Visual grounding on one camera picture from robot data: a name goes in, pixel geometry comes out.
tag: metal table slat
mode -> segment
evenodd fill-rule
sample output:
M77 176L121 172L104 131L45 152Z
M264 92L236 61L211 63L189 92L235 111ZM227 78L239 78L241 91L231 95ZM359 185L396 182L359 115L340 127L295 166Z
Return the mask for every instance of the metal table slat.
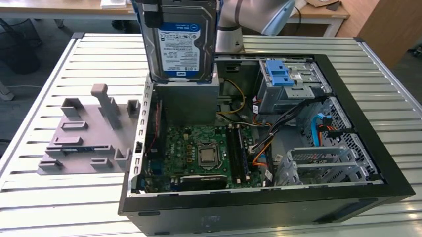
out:
M376 57L349 38L245 36L244 43L247 51L328 55L416 195L339 224L243 230L229 234L251 237L275 234L304 237L368 233L375 236L416 235L415 227L422 219L420 110L395 78L372 66L372 60L379 65ZM60 121L58 106L65 97L74 96L82 103L94 103L88 88L102 82L109 84L117 103L140 98L148 72L141 36L85 34L81 40L72 40L66 54L5 153L10 161L0 178L0 209L6 208L0 212L1 235L140 236L134 225L116 214L122 173L38 176L34 171L46 146L44 142ZM118 69L106 70L106 66Z

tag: cardboard box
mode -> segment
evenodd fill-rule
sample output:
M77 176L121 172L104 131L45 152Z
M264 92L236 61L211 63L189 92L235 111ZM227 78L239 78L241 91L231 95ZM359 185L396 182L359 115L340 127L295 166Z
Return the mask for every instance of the cardboard box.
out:
M312 5L313 7L327 6L339 0L328 0L328 1L320 1L320 0L305 0L305 2Z

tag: desk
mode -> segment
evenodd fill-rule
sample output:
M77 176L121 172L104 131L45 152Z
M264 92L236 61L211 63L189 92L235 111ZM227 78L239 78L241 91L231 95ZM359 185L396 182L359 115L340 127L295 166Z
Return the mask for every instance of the desk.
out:
M117 103L141 99L146 56L137 34L70 39L0 160L0 230L4 236L138 237L117 216L122 173L40 176L37 164L60 122L65 97L97 103L94 83ZM244 37L247 52L325 54L416 192L345 222L227 232L232 237L419 236L422 219L422 107L364 43L351 38ZM224 233L209 233L223 236Z
M101 0L0 0L0 17L40 19L102 19L136 20L132 5L120 9L101 9ZM324 37L333 37L349 14L343 7L329 11L324 7L305 5L301 10L303 24L328 24ZM295 14L287 21L299 22Z

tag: hard drive label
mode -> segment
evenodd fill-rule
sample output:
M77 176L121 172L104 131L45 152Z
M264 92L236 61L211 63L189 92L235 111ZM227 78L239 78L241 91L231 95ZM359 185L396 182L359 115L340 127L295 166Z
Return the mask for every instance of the hard drive label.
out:
M199 71L200 53L195 40L200 26L165 22L157 29L161 66L171 77L191 77Z

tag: green motherboard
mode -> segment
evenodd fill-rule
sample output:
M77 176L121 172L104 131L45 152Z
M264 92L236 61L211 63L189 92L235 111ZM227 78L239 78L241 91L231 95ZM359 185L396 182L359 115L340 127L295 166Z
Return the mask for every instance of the green motherboard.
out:
M239 128L244 148L252 144L249 128ZM225 188L260 187L261 178L257 169L249 171L249 179L236 183L231 177L231 158L223 126L168 127L165 134L165 154L163 172L156 176L154 187L158 192L172 191L168 180L160 177L183 177L189 175L224 175Z

